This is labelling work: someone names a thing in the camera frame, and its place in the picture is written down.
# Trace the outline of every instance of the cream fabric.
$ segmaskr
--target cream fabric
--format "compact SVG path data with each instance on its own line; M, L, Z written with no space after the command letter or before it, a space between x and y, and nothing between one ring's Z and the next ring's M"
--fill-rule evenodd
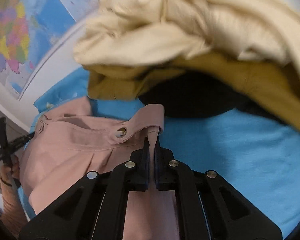
M100 0L74 58L140 66L212 49L239 60L293 61L300 74L300 15L280 0Z

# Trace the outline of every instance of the map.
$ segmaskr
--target map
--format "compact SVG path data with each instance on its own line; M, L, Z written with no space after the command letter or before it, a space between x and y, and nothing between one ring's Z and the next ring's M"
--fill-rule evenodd
M0 82L19 98L31 73L98 0L0 0Z

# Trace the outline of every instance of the blue fabric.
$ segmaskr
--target blue fabric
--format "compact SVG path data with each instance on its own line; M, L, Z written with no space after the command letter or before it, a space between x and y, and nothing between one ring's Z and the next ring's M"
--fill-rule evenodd
M84 96L87 80L88 73L80 68L35 106L43 112ZM139 100L92 100L91 104L95 116L123 120L143 107ZM299 223L300 134L291 127L233 109L207 119L165 118L160 143L193 170L220 173L279 226L283 237Z
M21 205L23 206L23 209L26 211L28 217L30 219L33 219L36 216L35 212L34 212L32 206L29 203L28 197L23 192L23 188L22 187L18 188L18 195L19 195L19 199L20 199Z

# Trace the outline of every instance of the metal screw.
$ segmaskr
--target metal screw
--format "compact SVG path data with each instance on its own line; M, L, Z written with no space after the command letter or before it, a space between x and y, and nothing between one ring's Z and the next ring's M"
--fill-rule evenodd
M98 176L98 174L95 171L90 171L87 174L88 179L95 179Z
M136 164L134 162L126 162L127 168L133 168Z
M122 127L120 129L118 129L116 132L115 132L115 136L117 138L122 138L123 136L125 136L127 133L127 128L125 127Z
M178 163L178 161L176 161L176 160L172 160L172 161L169 161L169 165L170 165L171 167L177 167L177 166L179 165L179 163Z
M217 173L215 171L208 171L207 176L211 179L214 179L217 176Z

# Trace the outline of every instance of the pink sleeve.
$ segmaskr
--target pink sleeve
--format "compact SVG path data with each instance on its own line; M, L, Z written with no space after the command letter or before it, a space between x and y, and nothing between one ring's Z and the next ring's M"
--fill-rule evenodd
M28 223L26 215L23 211L18 196L14 193L12 187L1 183L3 214L0 217L6 228L18 238L21 228Z

